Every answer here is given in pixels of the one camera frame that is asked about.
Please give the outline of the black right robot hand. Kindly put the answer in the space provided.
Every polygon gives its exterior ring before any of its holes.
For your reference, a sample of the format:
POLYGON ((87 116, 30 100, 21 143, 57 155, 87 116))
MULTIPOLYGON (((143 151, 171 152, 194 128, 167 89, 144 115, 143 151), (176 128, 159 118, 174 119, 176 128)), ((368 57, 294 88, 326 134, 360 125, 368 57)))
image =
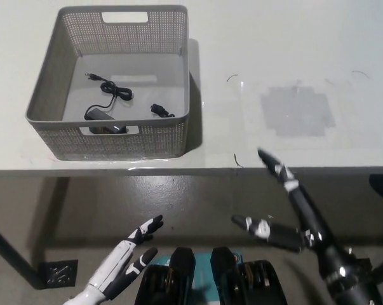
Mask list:
POLYGON ((265 219, 257 220, 243 215, 232 215, 231 221, 268 245, 292 252, 301 252, 305 248, 312 250, 318 258, 319 273, 323 279, 348 278, 353 275, 358 268, 355 256, 338 244, 324 217, 298 178, 282 161, 269 152, 259 149, 258 156, 286 191, 299 219, 300 229, 289 229, 265 219))

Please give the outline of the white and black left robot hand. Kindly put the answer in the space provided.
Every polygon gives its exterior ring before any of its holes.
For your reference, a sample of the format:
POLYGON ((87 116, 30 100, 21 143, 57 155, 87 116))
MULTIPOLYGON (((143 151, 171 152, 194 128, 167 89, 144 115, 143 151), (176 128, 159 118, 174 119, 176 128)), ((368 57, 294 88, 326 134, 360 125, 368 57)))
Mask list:
POLYGON ((152 234, 163 226, 163 216, 158 215, 137 227, 120 241, 102 261, 82 292, 66 304, 101 304, 115 299, 128 288, 158 253, 152 247, 131 262, 135 248, 152 239, 152 234))

